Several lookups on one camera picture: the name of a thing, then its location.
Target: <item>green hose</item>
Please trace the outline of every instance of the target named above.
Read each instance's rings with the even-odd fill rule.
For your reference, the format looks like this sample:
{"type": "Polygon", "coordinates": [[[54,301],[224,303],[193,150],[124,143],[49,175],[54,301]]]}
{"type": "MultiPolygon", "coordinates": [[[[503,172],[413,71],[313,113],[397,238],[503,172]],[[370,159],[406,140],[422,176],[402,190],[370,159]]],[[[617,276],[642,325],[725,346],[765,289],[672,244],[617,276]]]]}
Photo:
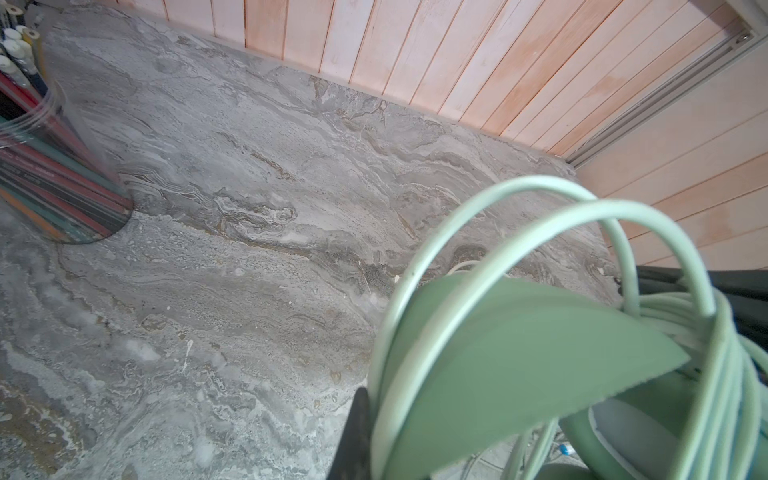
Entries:
{"type": "MultiPolygon", "coordinates": [[[[672,219],[647,205],[626,200],[595,200],[594,195],[582,187],[556,177],[523,177],[481,192],[446,218],[417,252],[392,295],[376,338],[369,374],[371,403],[378,408],[378,413],[373,410],[376,419],[371,445],[373,480],[383,477],[389,455],[423,382],[477,302],[525,255],[560,233],[592,221],[602,223],[615,246],[624,284],[624,312],[640,321],[663,320],[685,326],[707,344],[700,388],[667,477],[670,480],[690,476],[736,480],[746,477],[760,429],[760,384],[747,353],[766,371],[768,355],[748,340],[739,340],[730,305],[712,288],[696,247],[672,219]],[[555,191],[582,202],[535,221],[467,273],[462,288],[427,322],[397,370],[386,397],[379,399],[383,366],[399,319],[422,274],[440,249],[480,210],[510,194],[534,189],[555,191]],[[633,221],[656,232],[683,267],[691,293],[639,297],[634,258],[615,219],[633,221]]],[[[551,438],[548,437],[554,435],[555,424],[556,420],[548,423],[539,437],[540,442],[549,445],[551,438]]],[[[537,456],[538,443],[532,457],[534,461],[528,463],[523,474],[525,479],[533,478],[543,462],[537,456]]]]}

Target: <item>wood plank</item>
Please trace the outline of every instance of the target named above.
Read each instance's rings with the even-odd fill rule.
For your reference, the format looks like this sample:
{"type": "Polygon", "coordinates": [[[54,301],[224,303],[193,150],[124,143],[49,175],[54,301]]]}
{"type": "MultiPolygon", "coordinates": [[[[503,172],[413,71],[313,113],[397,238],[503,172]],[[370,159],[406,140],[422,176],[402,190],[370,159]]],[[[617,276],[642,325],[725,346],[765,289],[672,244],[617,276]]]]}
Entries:
{"type": "Polygon", "coordinates": [[[165,11],[165,2],[163,2],[163,0],[120,0],[118,5],[135,8],[139,11],[168,20],[168,13],[165,11]]]}
{"type": "MultiPolygon", "coordinates": [[[[679,220],[765,186],[768,186],[768,153],[664,199],[654,208],[672,220],[679,220]]],[[[622,227],[630,238],[648,231],[637,223],[622,222],[622,227]]]]}
{"type": "Polygon", "coordinates": [[[675,14],[686,0],[652,0],[584,69],[547,105],[515,140],[533,145],[555,122],[583,98],[609,71],[675,14]]]}
{"type": "Polygon", "coordinates": [[[609,195],[653,205],[768,151],[768,111],[609,195]]]}
{"type": "MultiPolygon", "coordinates": [[[[768,265],[768,228],[761,228],[699,249],[708,270],[753,270],[768,265]]],[[[648,265],[680,268],[674,257],[648,265]]]]}
{"type": "Polygon", "coordinates": [[[214,13],[210,0],[165,0],[168,21],[214,34],[214,13]]]}
{"type": "Polygon", "coordinates": [[[349,83],[372,7],[373,0],[336,0],[333,3],[320,73],[349,83]]]}
{"type": "Polygon", "coordinates": [[[608,146],[578,169],[579,179],[606,197],[764,112],[766,77],[768,43],[762,43],[608,146]]]}
{"type": "MultiPolygon", "coordinates": [[[[768,187],[728,200],[677,222],[697,247],[768,227],[768,187]]],[[[669,249],[653,232],[630,240],[635,261],[644,265],[668,257],[669,249]]]]}
{"type": "Polygon", "coordinates": [[[288,0],[245,1],[245,46],[282,60],[288,0]]]}
{"type": "Polygon", "coordinates": [[[459,123],[481,128],[584,0],[545,0],[485,82],[459,123]]]}
{"type": "Polygon", "coordinates": [[[500,135],[616,8],[620,0],[588,0],[496,108],[483,130],[500,135]]]}
{"type": "Polygon", "coordinates": [[[389,76],[384,98],[409,104],[463,0],[422,0],[389,76]]]}
{"type": "Polygon", "coordinates": [[[376,2],[349,83],[384,92],[420,0],[376,2]]]}
{"type": "Polygon", "coordinates": [[[462,117],[541,2],[542,0],[507,0],[445,100],[440,109],[442,116],[453,121],[462,117]]]}
{"type": "Polygon", "coordinates": [[[565,62],[547,84],[538,91],[502,133],[503,138],[514,140],[528,124],[549,105],[584,67],[597,56],[650,0],[623,0],[584,44],[565,62]]]}
{"type": "Polygon", "coordinates": [[[214,35],[245,46],[245,4],[242,0],[210,0],[214,11],[214,35]]]}
{"type": "Polygon", "coordinates": [[[308,71],[320,70],[333,0],[289,0],[284,59],[308,71]]]}
{"type": "Polygon", "coordinates": [[[504,3],[504,0],[462,3],[411,105],[435,113],[440,110],[504,3]]]}
{"type": "MultiPolygon", "coordinates": [[[[733,11],[733,9],[729,5],[723,5],[722,7],[718,8],[718,11],[720,11],[720,10],[724,10],[724,11],[731,10],[731,11],[733,11]]],[[[635,93],[634,95],[630,96],[627,100],[624,101],[623,104],[621,104],[621,106],[619,106],[618,108],[615,108],[613,113],[610,113],[608,116],[605,116],[603,118],[603,120],[599,121],[598,123],[596,123],[592,127],[592,129],[589,130],[589,132],[587,132],[580,139],[575,141],[570,147],[568,147],[567,149],[563,150],[561,154],[557,154],[557,155],[560,155],[562,157],[570,157],[576,150],[578,150],[582,145],[584,145],[587,141],[589,141],[589,139],[591,139],[598,132],[602,131],[606,126],[608,126],[611,123],[613,123],[617,118],[619,118],[625,112],[630,110],[639,101],[642,101],[644,98],[646,98],[652,92],[656,91],[659,87],[664,85],[671,78],[674,78],[676,75],[681,73],[689,65],[692,65],[698,59],[702,58],[704,55],[706,55],[707,53],[712,51],[714,48],[716,48],[718,45],[720,45],[723,41],[727,40],[728,38],[732,38],[734,35],[738,34],[743,29],[744,29],[744,23],[741,21],[741,19],[737,15],[735,16],[734,20],[732,20],[732,22],[730,24],[726,25],[725,27],[718,26],[717,27],[717,31],[715,32],[715,34],[713,36],[711,36],[703,44],[701,44],[697,48],[695,48],[691,53],[689,53],[688,55],[684,56],[672,68],[669,68],[662,75],[660,75],[655,80],[653,80],[652,82],[647,84],[645,87],[641,88],[637,93],[635,93]]],[[[687,36],[688,35],[693,36],[695,34],[691,31],[691,32],[688,32],[687,36]]],[[[673,45],[673,47],[670,48],[670,50],[668,50],[670,52],[669,55],[667,55],[667,53],[664,52],[661,55],[661,57],[660,57],[661,60],[659,60],[659,62],[664,61],[666,58],[668,58],[668,56],[675,55],[675,50],[678,49],[678,46],[680,48],[682,48],[684,46],[685,42],[679,41],[678,43],[673,45]]],[[[628,94],[629,92],[634,90],[634,86],[635,85],[642,83],[641,77],[643,77],[643,75],[645,75],[645,74],[643,74],[641,72],[637,76],[637,80],[636,81],[635,81],[635,78],[633,78],[625,86],[623,86],[621,88],[621,90],[619,90],[619,92],[617,92],[614,95],[618,95],[617,98],[623,99],[626,94],[628,94]]],[[[612,101],[611,99],[609,99],[604,104],[604,105],[606,105],[606,107],[603,107],[603,105],[601,105],[595,112],[592,112],[590,114],[590,117],[588,117],[584,121],[588,122],[589,124],[592,124],[593,122],[591,121],[591,118],[593,118],[593,116],[596,117],[596,118],[603,117],[605,111],[608,111],[608,110],[614,108],[616,103],[617,102],[612,101]]],[[[571,140],[573,138],[570,133],[566,137],[567,137],[567,140],[564,139],[563,141],[561,141],[561,142],[563,142],[563,144],[565,144],[567,141],[569,141],[569,140],[571,140]]]]}
{"type": "Polygon", "coordinates": [[[654,33],[622,60],[611,72],[603,77],[587,94],[580,98],[568,112],[557,120],[533,145],[543,151],[550,151],[576,125],[605,102],[619,88],[626,85],[643,68],[674,46],[685,34],[706,22],[723,4],[723,0],[703,0],[687,3],[675,12],[654,33]]]}

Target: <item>pen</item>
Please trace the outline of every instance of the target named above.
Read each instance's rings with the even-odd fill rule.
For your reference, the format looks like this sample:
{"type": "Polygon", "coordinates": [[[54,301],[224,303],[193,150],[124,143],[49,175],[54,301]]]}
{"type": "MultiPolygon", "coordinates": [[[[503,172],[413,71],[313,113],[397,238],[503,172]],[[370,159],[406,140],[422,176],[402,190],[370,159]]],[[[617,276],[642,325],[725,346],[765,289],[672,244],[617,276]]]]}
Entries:
{"type": "Polygon", "coordinates": [[[27,75],[29,82],[35,87],[35,90],[41,96],[45,96],[48,93],[48,86],[38,73],[37,67],[35,67],[35,56],[32,53],[32,46],[26,41],[17,41],[7,38],[2,41],[5,50],[18,67],[27,75]]]}
{"type": "Polygon", "coordinates": [[[13,83],[17,84],[19,87],[27,90],[34,90],[22,71],[19,70],[16,64],[5,55],[0,55],[0,71],[8,75],[8,77],[13,80],[13,83]]]}
{"type": "Polygon", "coordinates": [[[18,30],[15,30],[13,28],[3,28],[2,34],[6,38],[10,38],[11,40],[21,40],[22,39],[22,33],[18,30]]]}
{"type": "Polygon", "coordinates": [[[0,93],[13,100],[19,107],[25,111],[30,111],[38,105],[38,101],[25,93],[26,90],[17,86],[5,75],[0,75],[0,93]]]}
{"type": "Polygon", "coordinates": [[[8,17],[11,19],[11,26],[26,25],[24,20],[24,10],[21,10],[16,5],[6,5],[5,11],[8,13],[8,17]]]}
{"type": "Polygon", "coordinates": [[[11,19],[8,18],[8,12],[5,10],[7,5],[8,3],[5,0],[0,0],[0,25],[3,28],[11,27],[11,19]]]}

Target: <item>marble veining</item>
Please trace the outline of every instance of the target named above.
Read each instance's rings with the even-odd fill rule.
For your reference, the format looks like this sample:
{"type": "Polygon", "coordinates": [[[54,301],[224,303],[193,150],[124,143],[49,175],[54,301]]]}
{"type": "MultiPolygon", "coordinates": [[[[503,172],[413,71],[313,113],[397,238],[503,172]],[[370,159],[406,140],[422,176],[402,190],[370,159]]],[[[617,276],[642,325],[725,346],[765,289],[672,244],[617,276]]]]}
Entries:
{"type": "MultiPolygon", "coordinates": [[[[113,9],[48,70],[137,210],[86,246],[0,210],[0,478],[323,478],[396,280],[445,215],[556,159],[113,9]]],[[[428,276],[567,202],[487,210],[428,276]]],[[[512,273],[617,299],[596,226],[512,273]]]]}

